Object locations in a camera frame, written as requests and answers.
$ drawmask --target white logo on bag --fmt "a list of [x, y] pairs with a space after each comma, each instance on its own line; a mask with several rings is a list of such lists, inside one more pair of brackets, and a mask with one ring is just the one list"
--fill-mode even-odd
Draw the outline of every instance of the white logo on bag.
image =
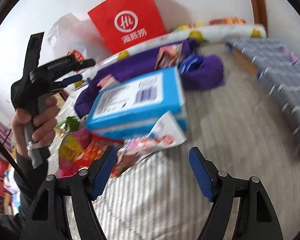
[[138, 25], [138, 17], [132, 11], [122, 11], [114, 19], [115, 28], [122, 33], [132, 32]]

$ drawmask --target hand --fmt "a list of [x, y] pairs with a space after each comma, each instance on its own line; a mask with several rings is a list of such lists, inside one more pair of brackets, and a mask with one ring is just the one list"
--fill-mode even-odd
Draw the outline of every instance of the hand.
[[[39, 142], [39, 145], [45, 146], [52, 142], [55, 137], [54, 127], [57, 124], [55, 119], [59, 112], [56, 106], [57, 100], [54, 97], [49, 97], [45, 100], [48, 108], [36, 116], [33, 124], [39, 127], [32, 135], [34, 142]], [[25, 158], [29, 158], [23, 124], [31, 122], [31, 115], [25, 110], [18, 108], [12, 118], [11, 129], [17, 143], [17, 152]]]

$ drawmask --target blue box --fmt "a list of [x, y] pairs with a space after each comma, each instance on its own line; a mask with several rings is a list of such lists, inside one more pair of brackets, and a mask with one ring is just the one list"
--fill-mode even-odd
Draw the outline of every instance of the blue box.
[[98, 95], [86, 127], [115, 139], [147, 135], [159, 118], [171, 111], [187, 129], [185, 97], [176, 67], [157, 70], [106, 89]]

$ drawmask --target white label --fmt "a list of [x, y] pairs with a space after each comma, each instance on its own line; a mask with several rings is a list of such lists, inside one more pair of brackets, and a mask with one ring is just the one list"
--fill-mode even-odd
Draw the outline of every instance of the white label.
[[93, 118], [154, 105], [163, 100], [163, 74], [152, 75], [104, 92]]
[[132, 11], [122, 11], [114, 18], [115, 28], [122, 33], [135, 30], [138, 25], [138, 16]]

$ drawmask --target gray storage organizer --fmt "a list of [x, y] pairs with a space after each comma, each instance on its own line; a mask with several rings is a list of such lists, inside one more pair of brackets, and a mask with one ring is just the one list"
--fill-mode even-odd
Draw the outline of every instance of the gray storage organizer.
[[258, 81], [280, 107], [300, 154], [300, 58], [277, 39], [229, 39], [258, 71]]

